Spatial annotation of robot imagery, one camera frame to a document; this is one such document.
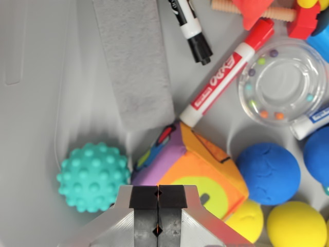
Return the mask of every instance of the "black marker cap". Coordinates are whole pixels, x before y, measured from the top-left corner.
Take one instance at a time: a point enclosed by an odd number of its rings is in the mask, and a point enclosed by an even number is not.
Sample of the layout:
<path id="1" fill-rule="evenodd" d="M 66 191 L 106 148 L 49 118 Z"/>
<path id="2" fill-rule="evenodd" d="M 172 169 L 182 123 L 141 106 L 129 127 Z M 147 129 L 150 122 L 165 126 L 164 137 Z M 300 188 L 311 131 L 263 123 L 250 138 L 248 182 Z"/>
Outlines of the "black marker cap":
<path id="1" fill-rule="evenodd" d="M 202 32 L 196 36 L 193 36 L 187 41 L 191 47 L 195 62 L 201 62 L 202 65 L 210 63 L 210 56 L 212 55 L 212 51 Z"/>

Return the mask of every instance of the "marker cap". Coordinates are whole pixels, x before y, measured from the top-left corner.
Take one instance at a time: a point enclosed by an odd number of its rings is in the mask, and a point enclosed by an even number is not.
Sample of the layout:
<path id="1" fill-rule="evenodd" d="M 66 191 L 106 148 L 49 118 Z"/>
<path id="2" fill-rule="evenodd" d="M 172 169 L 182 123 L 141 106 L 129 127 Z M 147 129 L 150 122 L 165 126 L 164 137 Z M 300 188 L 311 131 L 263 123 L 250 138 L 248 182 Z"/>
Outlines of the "marker cap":
<path id="1" fill-rule="evenodd" d="M 271 19 L 259 19 L 251 29 L 245 43 L 255 51 L 261 48 L 274 34 L 274 22 Z"/>
<path id="2" fill-rule="evenodd" d="M 189 42 L 195 62 L 201 62 L 202 65 L 210 63 L 212 51 L 202 32 L 187 41 Z"/>

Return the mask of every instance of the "red plastic toy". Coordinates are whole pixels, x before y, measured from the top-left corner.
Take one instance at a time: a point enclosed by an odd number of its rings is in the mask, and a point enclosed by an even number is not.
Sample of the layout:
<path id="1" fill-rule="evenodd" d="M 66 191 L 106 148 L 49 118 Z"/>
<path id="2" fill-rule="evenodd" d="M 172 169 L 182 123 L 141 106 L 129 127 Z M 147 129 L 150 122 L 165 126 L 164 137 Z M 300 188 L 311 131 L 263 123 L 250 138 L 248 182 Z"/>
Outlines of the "red plastic toy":
<path id="1" fill-rule="evenodd" d="M 273 0 L 233 0 L 243 16 L 243 27 L 250 30 Z"/>
<path id="2" fill-rule="evenodd" d="M 290 38 L 306 40 L 317 27 L 320 3 L 317 2 L 309 9 L 302 8 L 296 3 L 295 9 L 297 11 L 295 21 L 287 24 L 288 35 Z"/>

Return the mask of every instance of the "white marker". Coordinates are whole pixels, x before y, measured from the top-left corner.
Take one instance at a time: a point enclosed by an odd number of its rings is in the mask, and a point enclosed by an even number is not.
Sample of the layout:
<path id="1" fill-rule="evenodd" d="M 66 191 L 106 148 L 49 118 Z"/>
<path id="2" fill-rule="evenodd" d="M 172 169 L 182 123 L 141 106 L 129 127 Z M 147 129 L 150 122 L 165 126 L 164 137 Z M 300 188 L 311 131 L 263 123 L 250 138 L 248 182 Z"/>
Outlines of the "white marker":
<path id="1" fill-rule="evenodd" d="M 290 130 L 297 140 L 302 140 L 326 124 L 329 124 L 329 105 L 311 116 L 302 116 L 291 124 Z"/>
<path id="2" fill-rule="evenodd" d="M 274 22 L 270 19 L 258 20 L 246 40 L 235 49 L 216 75 L 180 115 L 185 124 L 194 127 L 199 122 L 255 52 L 274 34 L 273 26 Z"/>
<path id="3" fill-rule="evenodd" d="M 184 37 L 189 42 L 195 62 L 210 63 L 212 51 L 202 34 L 199 20 L 189 0 L 168 0 Z"/>

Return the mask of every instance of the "foam ball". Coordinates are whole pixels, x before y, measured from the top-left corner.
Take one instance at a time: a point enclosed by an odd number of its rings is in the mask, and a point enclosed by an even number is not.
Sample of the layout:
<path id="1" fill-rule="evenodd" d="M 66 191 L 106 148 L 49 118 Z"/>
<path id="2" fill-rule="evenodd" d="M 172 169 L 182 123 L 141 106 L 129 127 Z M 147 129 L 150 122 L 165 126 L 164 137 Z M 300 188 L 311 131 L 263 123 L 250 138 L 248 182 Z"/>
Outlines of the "foam ball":
<path id="1" fill-rule="evenodd" d="M 307 140 L 304 163 L 317 181 L 324 187 L 329 186 L 329 127 L 316 131 Z"/>
<path id="2" fill-rule="evenodd" d="M 329 220 L 328 220 L 328 222 L 327 222 L 327 230 L 328 230 L 328 232 L 327 232 L 327 245 L 326 245 L 326 247 L 329 247 Z"/>
<path id="3" fill-rule="evenodd" d="M 274 208 L 267 219 L 267 232 L 275 247 L 323 247 L 327 240 L 324 218 L 303 202 Z"/>
<path id="4" fill-rule="evenodd" d="M 298 190 L 301 173 L 295 157 L 274 143 L 245 149 L 236 164 L 249 189 L 249 198 L 263 205 L 289 200 Z"/>
<path id="5" fill-rule="evenodd" d="M 68 206 L 76 206 L 81 213 L 106 211 L 130 175 L 127 158 L 120 155 L 119 149 L 88 143 L 62 162 L 57 175 L 61 184 L 58 192 L 66 197 Z"/>
<path id="6" fill-rule="evenodd" d="M 260 204 L 248 199 L 225 223 L 241 236 L 255 243 L 263 230 L 263 211 Z"/>

